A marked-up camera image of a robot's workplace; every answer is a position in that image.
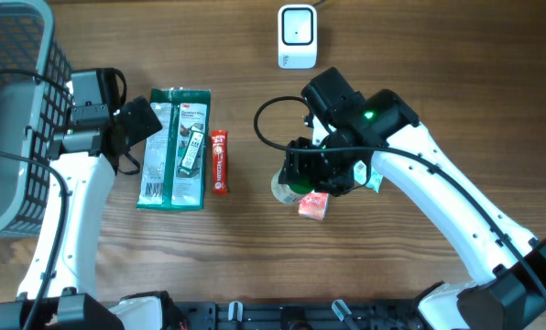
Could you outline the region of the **teal wet wipes pack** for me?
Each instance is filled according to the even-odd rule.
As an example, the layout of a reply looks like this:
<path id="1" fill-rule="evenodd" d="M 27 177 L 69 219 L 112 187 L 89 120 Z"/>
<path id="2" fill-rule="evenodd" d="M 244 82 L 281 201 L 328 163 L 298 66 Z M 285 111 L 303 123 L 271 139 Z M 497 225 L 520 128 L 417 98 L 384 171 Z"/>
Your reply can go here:
<path id="1" fill-rule="evenodd" d="M 359 160 L 353 170 L 356 183 L 379 193 L 384 176 L 372 167 L 370 161 Z"/>

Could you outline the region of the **red white tissue pack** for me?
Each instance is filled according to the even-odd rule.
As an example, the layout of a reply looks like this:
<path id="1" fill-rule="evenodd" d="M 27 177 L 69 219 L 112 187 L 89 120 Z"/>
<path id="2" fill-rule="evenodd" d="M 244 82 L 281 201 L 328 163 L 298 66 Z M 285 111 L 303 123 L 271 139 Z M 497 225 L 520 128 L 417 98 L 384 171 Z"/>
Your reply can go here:
<path id="1" fill-rule="evenodd" d="M 326 216 L 328 203 L 328 193 L 310 192 L 300 200 L 298 213 L 302 217 L 322 221 Z"/>

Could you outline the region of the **green white gloves package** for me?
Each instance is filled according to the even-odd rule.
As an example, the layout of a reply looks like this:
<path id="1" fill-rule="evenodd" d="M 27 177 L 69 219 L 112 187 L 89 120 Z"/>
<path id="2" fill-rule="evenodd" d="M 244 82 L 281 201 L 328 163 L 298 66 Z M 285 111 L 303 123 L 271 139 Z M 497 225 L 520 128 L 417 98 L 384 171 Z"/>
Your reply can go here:
<path id="1" fill-rule="evenodd" d="M 151 92 L 150 105 L 163 128 L 146 140 L 138 209 L 203 209 L 211 99 L 209 90 L 171 88 Z M 192 130 L 203 132 L 204 141 L 188 176 L 180 172 L 180 162 Z"/>

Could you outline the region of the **green white balm box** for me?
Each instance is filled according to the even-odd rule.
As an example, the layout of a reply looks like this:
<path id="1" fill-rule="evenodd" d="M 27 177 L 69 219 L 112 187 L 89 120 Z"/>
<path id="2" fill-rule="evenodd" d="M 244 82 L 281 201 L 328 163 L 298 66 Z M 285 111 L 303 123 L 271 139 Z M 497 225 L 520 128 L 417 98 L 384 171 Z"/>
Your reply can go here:
<path id="1" fill-rule="evenodd" d="M 180 162 L 180 172 L 191 176 L 196 159 L 204 141 L 204 133 L 199 130 L 192 130 L 187 147 Z"/>

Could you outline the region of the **red coffee stick sachet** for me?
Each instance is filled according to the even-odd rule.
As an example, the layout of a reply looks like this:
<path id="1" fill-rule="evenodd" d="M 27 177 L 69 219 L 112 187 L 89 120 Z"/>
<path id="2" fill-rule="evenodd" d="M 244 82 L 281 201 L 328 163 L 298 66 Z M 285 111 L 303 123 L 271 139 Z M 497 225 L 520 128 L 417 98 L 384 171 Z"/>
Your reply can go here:
<path id="1" fill-rule="evenodd" d="M 227 138 L 226 130 L 212 132 L 213 192 L 228 194 L 227 186 Z"/>

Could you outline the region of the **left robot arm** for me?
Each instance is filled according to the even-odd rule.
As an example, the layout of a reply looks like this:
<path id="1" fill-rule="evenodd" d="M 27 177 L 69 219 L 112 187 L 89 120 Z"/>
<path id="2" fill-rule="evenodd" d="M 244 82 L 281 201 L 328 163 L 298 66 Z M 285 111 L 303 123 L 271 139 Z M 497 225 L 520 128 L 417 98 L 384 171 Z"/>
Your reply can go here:
<path id="1" fill-rule="evenodd" d="M 0 329 L 165 329 L 172 302 L 163 291 L 125 297 L 106 307 L 96 298 L 95 258 L 104 205 L 119 160 L 162 125 L 144 97 L 126 99 L 115 68 L 75 71 L 63 125 L 54 131 L 47 162 L 45 217 L 34 258 L 12 302 L 0 302 Z"/>

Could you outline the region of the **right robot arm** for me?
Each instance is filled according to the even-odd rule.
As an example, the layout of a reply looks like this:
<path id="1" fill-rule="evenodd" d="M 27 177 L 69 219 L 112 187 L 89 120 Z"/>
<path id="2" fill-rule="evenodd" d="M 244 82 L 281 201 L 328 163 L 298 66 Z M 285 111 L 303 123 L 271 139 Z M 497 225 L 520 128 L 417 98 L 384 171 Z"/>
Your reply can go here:
<path id="1" fill-rule="evenodd" d="M 522 329 L 546 313 L 546 238 L 480 192 L 395 92 L 365 97 L 330 68 L 299 100 L 314 137 L 285 147 L 282 185 L 341 196 L 357 187 L 355 170 L 365 166 L 400 188 L 464 263 L 466 282 L 441 282 L 420 297 L 424 322 L 434 329 Z"/>

